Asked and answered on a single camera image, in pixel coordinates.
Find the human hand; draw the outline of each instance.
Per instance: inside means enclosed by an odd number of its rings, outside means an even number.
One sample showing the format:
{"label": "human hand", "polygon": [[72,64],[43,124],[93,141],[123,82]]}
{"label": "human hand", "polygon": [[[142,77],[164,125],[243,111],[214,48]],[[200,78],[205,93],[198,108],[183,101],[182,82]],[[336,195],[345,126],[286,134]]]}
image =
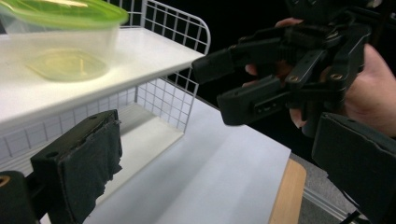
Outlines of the human hand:
{"label": "human hand", "polygon": [[[301,22],[285,19],[276,26]],[[276,76],[286,77],[292,66],[285,62],[276,63]],[[251,75],[257,75],[253,64],[246,66]],[[344,108],[338,112],[360,123],[366,124],[387,136],[396,136],[396,79],[380,54],[371,45],[364,47],[364,69],[346,92]],[[291,109],[290,117],[301,128],[305,125],[299,109]]]}

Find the plastic container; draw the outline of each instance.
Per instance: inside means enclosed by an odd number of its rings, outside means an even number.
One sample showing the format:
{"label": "plastic container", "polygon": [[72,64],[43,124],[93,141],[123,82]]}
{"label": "plastic container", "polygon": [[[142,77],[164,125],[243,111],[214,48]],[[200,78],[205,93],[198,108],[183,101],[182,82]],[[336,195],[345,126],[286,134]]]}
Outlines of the plastic container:
{"label": "plastic container", "polygon": [[1,0],[0,20],[39,75],[77,81],[105,74],[128,13],[102,0]]}

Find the robotic hand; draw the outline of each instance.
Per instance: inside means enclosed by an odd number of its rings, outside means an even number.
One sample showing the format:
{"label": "robotic hand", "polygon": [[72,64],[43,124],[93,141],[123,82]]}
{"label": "robotic hand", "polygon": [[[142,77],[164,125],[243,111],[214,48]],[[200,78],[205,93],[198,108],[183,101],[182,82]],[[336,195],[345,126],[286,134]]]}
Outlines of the robotic hand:
{"label": "robotic hand", "polygon": [[[255,63],[257,83],[218,96],[219,110],[228,125],[247,124],[281,109],[300,108],[307,120],[303,133],[314,137],[323,111],[340,109],[345,93],[364,66],[363,48],[370,27],[357,24],[351,6],[376,7],[380,1],[286,0],[292,17],[304,22],[260,30],[238,44],[192,63],[198,83],[230,75]],[[294,68],[282,83],[274,76],[275,62]],[[325,81],[319,75],[331,68]]]}
{"label": "robotic hand", "polygon": [[[342,223],[364,214],[371,223],[395,223],[396,144],[384,134],[333,114],[344,105],[347,89],[364,66],[364,45],[371,29],[354,22],[350,6],[376,7],[369,0],[286,0],[302,23],[260,30],[238,44],[192,63],[198,83],[233,74],[256,64],[259,80],[218,96],[228,125],[247,124],[285,106],[299,108],[303,133],[315,137],[313,160],[344,193],[357,211]],[[293,65],[284,83],[275,63]],[[324,81],[321,72],[330,67]]]}

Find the white shelf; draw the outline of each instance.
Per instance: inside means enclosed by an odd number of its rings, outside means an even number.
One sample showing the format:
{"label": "white shelf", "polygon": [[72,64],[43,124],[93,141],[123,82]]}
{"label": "white shelf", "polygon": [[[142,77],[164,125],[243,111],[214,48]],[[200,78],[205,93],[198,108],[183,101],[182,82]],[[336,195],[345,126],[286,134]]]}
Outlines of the white shelf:
{"label": "white shelf", "polygon": [[122,29],[107,74],[81,82],[55,82],[24,66],[7,35],[0,35],[0,51],[0,132],[183,70],[203,56],[144,28]]}

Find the gray floor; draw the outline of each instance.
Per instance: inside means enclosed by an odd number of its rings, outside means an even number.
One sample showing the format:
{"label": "gray floor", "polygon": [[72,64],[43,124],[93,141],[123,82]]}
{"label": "gray floor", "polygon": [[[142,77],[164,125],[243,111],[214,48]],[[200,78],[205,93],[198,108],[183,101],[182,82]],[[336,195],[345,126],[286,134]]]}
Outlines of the gray floor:
{"label": "gray floor", "polygon": [[356,210],[338,188],[327,179],[327,174],[312,163],[291,154],[306,170],[305,190],[299,224],[340,223]]}

